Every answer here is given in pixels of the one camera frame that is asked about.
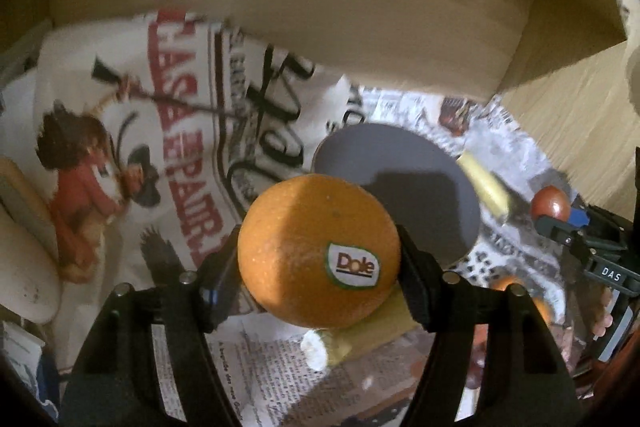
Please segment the red tomato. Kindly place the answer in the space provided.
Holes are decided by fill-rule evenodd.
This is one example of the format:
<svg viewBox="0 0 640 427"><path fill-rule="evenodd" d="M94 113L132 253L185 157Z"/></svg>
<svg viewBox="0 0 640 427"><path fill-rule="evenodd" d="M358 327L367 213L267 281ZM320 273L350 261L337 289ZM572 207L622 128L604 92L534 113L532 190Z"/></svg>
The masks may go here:
<svg viewBox="0 0 640 427"><path fill-rule="evenodd" d="M559 188L549 185L538 191L530 202L530 215L534 220L541 213L562 212L567 216L570 211L570 200Z"/></svg>

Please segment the yellow banana piece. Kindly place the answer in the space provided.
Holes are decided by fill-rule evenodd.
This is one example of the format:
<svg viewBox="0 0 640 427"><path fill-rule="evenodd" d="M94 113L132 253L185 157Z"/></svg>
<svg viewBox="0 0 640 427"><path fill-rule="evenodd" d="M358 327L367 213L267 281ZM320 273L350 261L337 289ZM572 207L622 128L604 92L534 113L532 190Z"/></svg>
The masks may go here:
<svg viewBox="0 0 640 427"><path fill-rule="evenodd" d="M396 287L382 305L365 319L341 329L311 329L299 343L310 369L323 372L358 359L415 329L406 299Z"/></svg>
<svg viewBox="0 0 640 427"><path fill-rule="evenodd" d="M457 164L469 178L478 198L492 217L500 223L506 222L511 210L510 195L498 178L468 150L457 158Z"/></svg>

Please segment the orange with Dole sticker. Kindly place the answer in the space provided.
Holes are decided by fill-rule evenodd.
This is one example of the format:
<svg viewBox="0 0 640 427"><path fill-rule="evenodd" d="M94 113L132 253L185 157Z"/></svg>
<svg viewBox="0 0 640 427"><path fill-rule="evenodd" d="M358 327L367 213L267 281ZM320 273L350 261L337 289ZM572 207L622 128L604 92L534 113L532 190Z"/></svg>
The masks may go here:
<svg viewBox="0 0 640 427"><path fill-rule="evenodd" d="M400 239L390 214L362 187L305 174L252 202L238 261L250 295L279 320L338 329L368 317L392 293Z"/></svg>

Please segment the dark round plate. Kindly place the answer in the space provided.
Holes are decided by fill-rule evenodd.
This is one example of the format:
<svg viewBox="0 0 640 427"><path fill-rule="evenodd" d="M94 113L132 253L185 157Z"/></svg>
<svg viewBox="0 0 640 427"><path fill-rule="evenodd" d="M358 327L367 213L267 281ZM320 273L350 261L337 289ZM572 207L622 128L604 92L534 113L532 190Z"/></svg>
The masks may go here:
<svg viewBox="0 0 640 427"><path fill-rule="evenodd" d="M447 268L480 235L480 199L455 160L430 140L390 124L355 124L324 139L312 171L371 193L421 251Z"/></svg>

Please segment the printed canvas tote bag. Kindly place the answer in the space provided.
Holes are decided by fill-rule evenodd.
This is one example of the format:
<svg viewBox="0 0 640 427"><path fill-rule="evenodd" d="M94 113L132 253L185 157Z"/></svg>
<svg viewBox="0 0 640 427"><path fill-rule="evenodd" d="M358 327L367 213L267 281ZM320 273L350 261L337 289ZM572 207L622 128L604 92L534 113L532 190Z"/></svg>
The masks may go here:
<svg viewBox="0 0 640 427"><path fill-rule="evenodd" d="M160 248L198 267L253 200L362 121L347 77L221 23L154 13L64 27L37 63L34 181L58 236L55 360L71 366L120 282Z"/></svg>

